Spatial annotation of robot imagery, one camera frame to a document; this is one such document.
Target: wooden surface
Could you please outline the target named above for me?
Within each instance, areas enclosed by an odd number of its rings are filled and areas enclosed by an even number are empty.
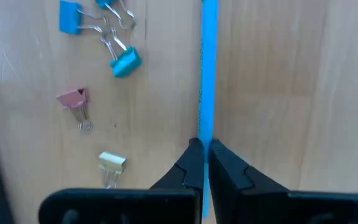
[[[58,31],[58,1],[0,1],[0,166],[17,223],[37,223],[54,190],[102,187],[103,151],[128,158],[121,187],[147,188],[196,136],[200,2],[127,6],[137,27],[120,37],[144,63],[116,80],[97,34]],[[89,134],[55,100],[81,86]],[[358,192],[358,0],[220,1],[214,123],[286,187]]]

